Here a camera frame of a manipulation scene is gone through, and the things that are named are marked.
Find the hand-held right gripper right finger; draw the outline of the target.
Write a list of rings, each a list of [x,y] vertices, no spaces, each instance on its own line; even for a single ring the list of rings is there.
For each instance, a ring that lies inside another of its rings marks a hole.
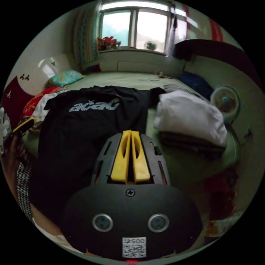
[[[143,144],[138,131],[131,131],[132,161],[134,182],[142,183],[150,180]]]

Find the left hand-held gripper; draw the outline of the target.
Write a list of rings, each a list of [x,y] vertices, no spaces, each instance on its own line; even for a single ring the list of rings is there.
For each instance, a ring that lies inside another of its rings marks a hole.
[[[28,119],[17,126],[12,132],[10,132],[5,138],[5,145],[10,145],[15,136],[21,138],[30,128],[34,127],[37,119]]]

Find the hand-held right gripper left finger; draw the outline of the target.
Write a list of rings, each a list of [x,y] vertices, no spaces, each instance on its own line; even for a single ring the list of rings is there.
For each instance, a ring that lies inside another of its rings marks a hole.
[[[126,184],[128,181],[130,144],[131,130],[123,131],[110,175],[114,182]]]

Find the person's left hand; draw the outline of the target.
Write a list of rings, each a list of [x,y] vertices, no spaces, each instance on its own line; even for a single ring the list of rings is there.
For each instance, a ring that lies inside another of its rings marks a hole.
[[[15,168],[19,166],[24,153],[25,146],[22,139],[18,136],[14,136],[11,144],[6,150],[5,157],[3,158],[4,166],[8,168]]]

